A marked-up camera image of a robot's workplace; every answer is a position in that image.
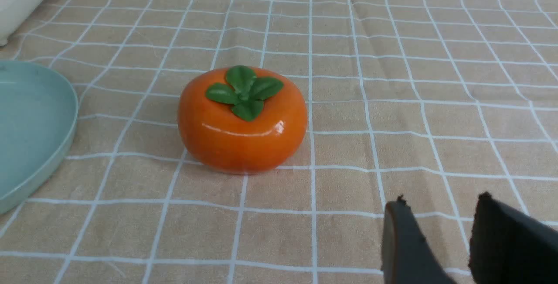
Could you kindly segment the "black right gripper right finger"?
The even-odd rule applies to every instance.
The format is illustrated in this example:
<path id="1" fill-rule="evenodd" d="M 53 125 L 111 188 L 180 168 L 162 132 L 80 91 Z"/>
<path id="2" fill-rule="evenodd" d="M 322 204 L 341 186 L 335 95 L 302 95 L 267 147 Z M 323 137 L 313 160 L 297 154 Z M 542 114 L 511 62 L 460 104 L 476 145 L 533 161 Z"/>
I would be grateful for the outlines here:
<path id="1" fill-rule="evenodd" d="M 478 196 L 469 269 L 477 284 L 555 284 L 558 281 L 558 233 L 496 200 Z"/>

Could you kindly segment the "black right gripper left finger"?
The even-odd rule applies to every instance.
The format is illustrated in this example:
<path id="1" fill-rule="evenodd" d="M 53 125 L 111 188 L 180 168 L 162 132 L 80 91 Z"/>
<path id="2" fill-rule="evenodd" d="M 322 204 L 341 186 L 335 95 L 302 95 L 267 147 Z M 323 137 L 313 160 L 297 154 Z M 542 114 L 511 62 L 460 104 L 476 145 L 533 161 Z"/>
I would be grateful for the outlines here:
<path id="1" fill-rule="evenodd" d="M 403 196 L 385 204 L 382 272 L 385 284 L 454 284 L 427 244 Z"/>

